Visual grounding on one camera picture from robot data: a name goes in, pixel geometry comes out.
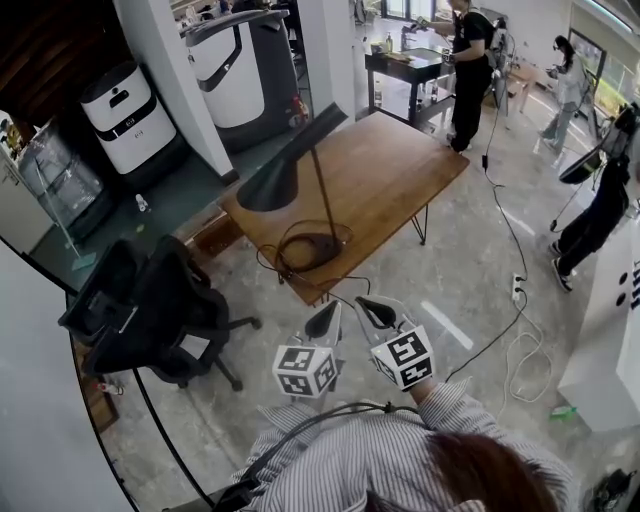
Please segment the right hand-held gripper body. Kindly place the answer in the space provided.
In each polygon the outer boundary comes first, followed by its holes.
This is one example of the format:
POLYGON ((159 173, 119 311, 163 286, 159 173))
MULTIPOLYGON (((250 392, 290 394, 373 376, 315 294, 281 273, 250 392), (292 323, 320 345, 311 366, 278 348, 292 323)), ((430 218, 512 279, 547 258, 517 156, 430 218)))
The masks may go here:
POLYGON ((378 371, 402 392, 433 376, 433 349, 422 325, 373 347, 370 353, 378 371))

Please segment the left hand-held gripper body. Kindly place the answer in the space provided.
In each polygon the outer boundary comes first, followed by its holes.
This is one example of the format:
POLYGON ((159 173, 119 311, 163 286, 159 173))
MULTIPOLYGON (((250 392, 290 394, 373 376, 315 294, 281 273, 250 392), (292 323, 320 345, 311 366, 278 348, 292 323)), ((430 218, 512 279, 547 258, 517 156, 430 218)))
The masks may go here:
POLYGON ((279 345, 272 373, 282 394, 318 399, 335 390, 344 361, 338 357, 342 333, 309 338, 301 332, 279 345))

